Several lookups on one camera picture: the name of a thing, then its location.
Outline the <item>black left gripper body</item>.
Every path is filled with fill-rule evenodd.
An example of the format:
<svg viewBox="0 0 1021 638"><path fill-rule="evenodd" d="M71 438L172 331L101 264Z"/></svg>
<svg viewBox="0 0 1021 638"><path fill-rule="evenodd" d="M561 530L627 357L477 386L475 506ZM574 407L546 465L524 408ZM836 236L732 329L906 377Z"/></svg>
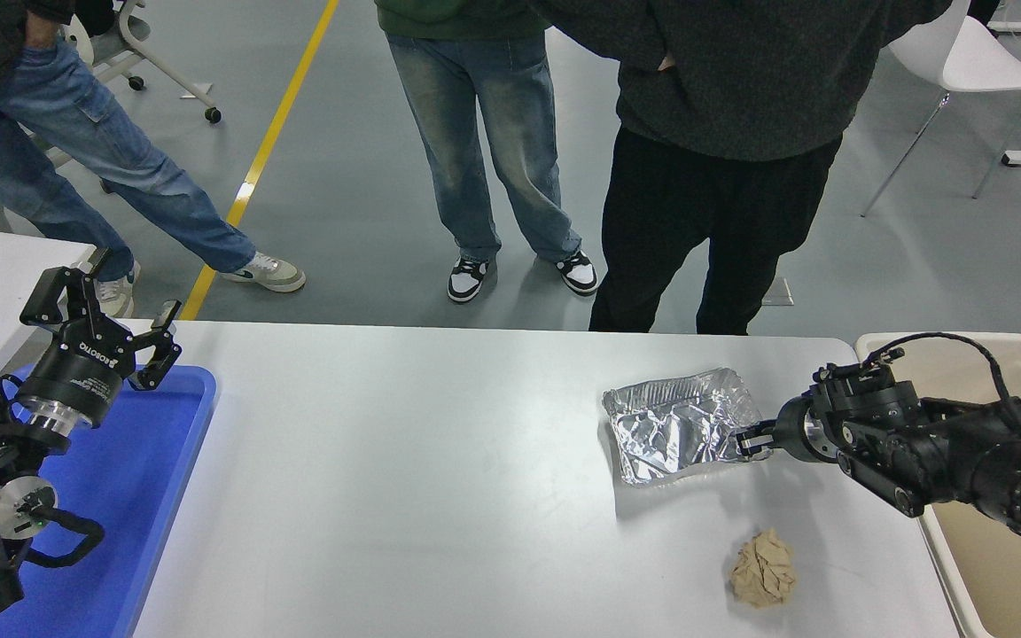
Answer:
<svg viewBox="0 0 1021 638"><path fill-rule="evenodd" d="M33 415L97 428L135 369L130 344L129 328L106 316L65 323L28 373L18 403Z"/></svg>

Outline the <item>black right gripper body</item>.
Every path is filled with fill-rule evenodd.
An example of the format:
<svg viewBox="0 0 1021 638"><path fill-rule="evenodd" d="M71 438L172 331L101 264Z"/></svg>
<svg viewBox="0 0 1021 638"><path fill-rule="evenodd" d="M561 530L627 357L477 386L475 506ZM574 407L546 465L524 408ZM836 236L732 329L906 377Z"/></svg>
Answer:
<svg viewBox="0 0 1021 638"><path fill-rule="evenodd" d="M771 428L771 439L775 447L801 462L819 462L806 431L806 420L811 407L810 397L793 397L779 409L774 427Z"/></svg>

